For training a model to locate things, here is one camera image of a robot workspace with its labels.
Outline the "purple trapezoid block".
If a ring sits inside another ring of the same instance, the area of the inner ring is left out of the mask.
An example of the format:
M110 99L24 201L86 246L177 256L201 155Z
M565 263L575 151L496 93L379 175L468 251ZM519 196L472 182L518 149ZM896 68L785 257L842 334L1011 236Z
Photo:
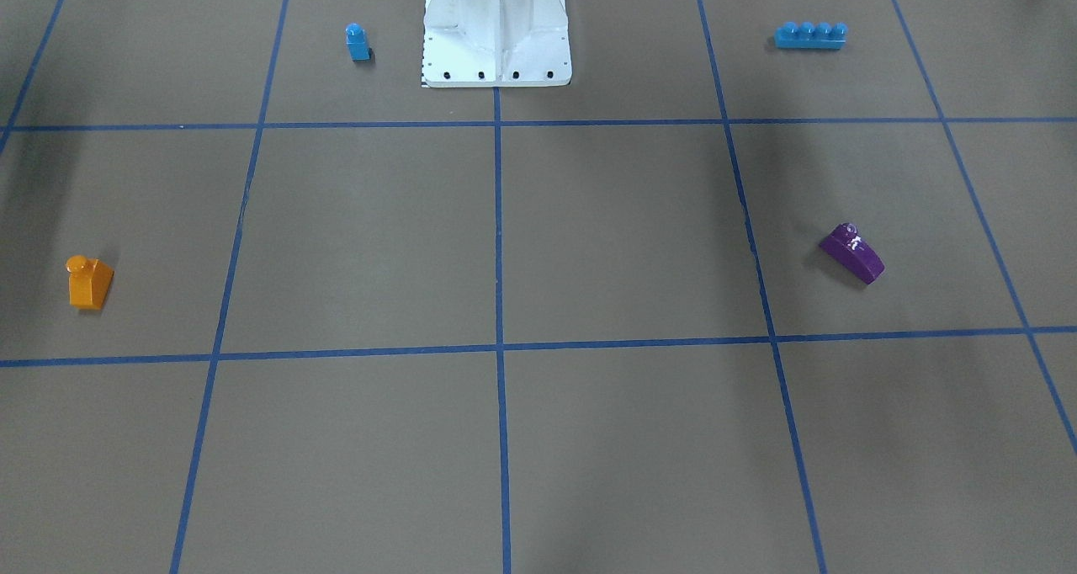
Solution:
M819 248L864 284L872 284L885 272L883 260L858 232L857 225L839 224L823 237Z

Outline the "orange trapezoid block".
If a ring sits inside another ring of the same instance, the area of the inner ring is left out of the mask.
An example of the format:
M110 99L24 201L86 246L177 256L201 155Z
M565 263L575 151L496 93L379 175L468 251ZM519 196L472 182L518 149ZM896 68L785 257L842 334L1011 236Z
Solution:
M76 255L66 261L69 305L81 311L101 311L114 270L103 260Z

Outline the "small blue block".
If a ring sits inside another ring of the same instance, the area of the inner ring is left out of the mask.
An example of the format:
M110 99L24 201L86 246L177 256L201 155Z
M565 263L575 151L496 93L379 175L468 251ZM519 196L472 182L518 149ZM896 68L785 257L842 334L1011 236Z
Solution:
M353 61L370 61L372 48L364 27L358 23L350 23L345 29L345 45Z

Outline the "long blue four-stud brick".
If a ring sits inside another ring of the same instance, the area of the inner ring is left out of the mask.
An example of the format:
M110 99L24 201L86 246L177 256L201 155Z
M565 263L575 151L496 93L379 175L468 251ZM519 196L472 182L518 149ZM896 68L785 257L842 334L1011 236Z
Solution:
M839 22L786 22L777 27L774 45L782 50L841 50L847 45L849 26Z

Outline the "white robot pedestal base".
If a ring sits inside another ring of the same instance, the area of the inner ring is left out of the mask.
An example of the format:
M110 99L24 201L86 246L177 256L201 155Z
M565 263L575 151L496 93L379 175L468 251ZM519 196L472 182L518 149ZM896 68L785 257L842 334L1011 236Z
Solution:
M572 82L567 0L424 0L423 27L425 88Z

